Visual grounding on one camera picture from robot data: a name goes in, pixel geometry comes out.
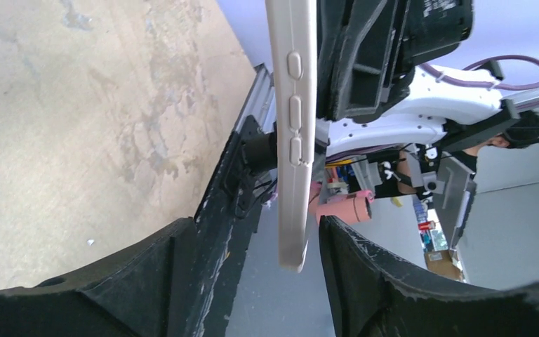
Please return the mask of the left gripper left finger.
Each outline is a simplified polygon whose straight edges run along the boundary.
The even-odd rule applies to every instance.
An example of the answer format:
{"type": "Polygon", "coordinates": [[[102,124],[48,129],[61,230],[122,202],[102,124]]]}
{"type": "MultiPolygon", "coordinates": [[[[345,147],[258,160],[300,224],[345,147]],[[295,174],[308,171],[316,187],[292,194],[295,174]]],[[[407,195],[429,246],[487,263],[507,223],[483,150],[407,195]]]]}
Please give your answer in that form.
{"type": "Polygon", "coordinates": [[[224,336],[258,218],[176,220],[32,288],[0,290],[0,336],[224,336]]]}

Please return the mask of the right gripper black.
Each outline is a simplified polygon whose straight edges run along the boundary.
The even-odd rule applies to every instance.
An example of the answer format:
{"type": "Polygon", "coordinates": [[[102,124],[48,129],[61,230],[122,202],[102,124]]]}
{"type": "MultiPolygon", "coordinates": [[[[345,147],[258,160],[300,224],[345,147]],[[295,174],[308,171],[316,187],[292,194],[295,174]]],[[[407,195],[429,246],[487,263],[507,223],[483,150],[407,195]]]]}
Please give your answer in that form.
{"type": "Polygon", "coordinates": [[[474,21],[471,1],[318,1],[317,118],[374,121],[393,77],[449,54],[474,21]]]}

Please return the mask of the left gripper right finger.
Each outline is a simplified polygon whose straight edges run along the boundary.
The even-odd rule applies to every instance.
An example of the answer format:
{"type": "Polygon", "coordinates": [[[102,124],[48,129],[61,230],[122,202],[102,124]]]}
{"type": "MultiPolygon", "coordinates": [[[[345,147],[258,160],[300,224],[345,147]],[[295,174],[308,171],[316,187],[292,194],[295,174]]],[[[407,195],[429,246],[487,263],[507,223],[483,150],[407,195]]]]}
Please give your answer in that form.
{"type": "Polygon", "coordinates": [[[337,336],[539,336],[539,282],[499,291],[454,281],[333,216],[319,243],[337,336]]]}

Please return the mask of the white phone case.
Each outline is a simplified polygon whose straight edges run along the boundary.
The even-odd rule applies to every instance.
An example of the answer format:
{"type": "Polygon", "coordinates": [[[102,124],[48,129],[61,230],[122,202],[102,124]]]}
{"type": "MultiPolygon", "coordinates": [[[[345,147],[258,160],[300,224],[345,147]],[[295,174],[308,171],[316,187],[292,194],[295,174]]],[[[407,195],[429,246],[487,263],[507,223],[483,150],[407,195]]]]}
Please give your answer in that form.
{"type": "Polygon", "coordinates": [[[265,2],[274,73],[279,264],[300,272],[307,253],[317,110],[317,4],[265,2]]]}

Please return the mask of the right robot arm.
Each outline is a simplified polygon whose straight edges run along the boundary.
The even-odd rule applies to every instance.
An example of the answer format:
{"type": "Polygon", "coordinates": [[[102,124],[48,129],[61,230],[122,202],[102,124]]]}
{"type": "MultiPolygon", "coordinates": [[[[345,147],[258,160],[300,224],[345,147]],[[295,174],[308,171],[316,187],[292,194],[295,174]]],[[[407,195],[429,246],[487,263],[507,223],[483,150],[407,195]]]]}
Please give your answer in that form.
{"type": "Polygon", "coordinates": [[[461,150],[515,125],[494,89],[500,69],[434,67],[466,40],[471,1],[318,1],[317,117],[360,131],[331,136],[334,151],[396,143],[461,150]]]}

